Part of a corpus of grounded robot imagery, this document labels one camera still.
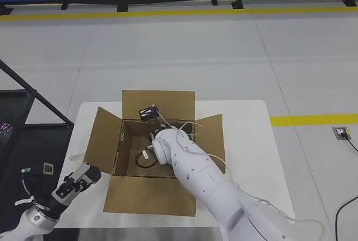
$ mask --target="label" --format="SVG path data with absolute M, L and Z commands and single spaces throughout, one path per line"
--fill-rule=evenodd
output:
M 145 158 L 145 159 L 148 159 L 148 155 L 147 155 L 146 150 L 143 150 L 142 153 L 143 153 L 143 155 L 144 155 L 144 158 Z

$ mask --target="small black device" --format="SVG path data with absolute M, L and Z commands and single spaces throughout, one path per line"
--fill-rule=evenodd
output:
M 152 105 L 146 109 L 139 110 L 139 116 L 142 121 L 157 119 L 159 117 L 159 110 L 155 105 Z

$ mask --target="floor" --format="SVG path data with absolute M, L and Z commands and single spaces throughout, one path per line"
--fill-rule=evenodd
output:
M 358 113 L 358 13 L 0 22 L 0 58 L 71 120 L 122 89 L 194 90 L 198 100 L 261 99 L 270 116 Z M 17 88 L 0 72 L 0 89 Z M 28 122 L 58 119 L 37 103 Z M 347 125 L 358 147 L 358 125 Z M 358 195 L 358 154 L 331 126 L 274 128 L 298 219 L 325 225 Z M 317 224 L 297 223 L 304 240 Z M 220 240 L 217 228 L 81 230 L 79 240 Z M 339 217 L 358 240 L 358 201 Z

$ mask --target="cardboard box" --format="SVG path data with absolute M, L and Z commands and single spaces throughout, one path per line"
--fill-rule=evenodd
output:
M 153 104 L 170 124 L 179 127 L 195 120 L 195 92 L 123 90 L 123 119 L 98 108 L 84 161 L 112 175 L 104 212 L 195 216 L 195 197 L 170 165 L 142 169 L 135 164 L 136 155 L 150 145 L 149 132 L 160 126 L 140 121 L 138 111 Z M 194 141 L 205 152 L 225 160 L 222 115 L 196 122 L 203 127 L 188 125 L 186 132 L 196 134 Z M 213 159 L 224 172 L 223 163 Z M 154 160 L 145 161 L 148 165 Z

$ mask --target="cardboard flap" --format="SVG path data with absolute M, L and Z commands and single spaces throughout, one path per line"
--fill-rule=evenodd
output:
M 222 114 L 206 117 L 195 122 L 195 143 L 206 153 L 216 155 L 225 160 L 225 145 L 223 141 Z M 220 170 L 225 173 L 225 165 L 215 157 L 211 157 Z
M 101 172 L 112 173 L 121 125 L 122 119 L 98 107 L 84 162 L 97 166 Z
M 111 177 L 104 212 L 195 216 L 195 197 L 177 179 Z
M 156 105 L 165 119 L 195 119 L 195 92 L 123 90 L 123 119 L 140 119 L 139 110 Z

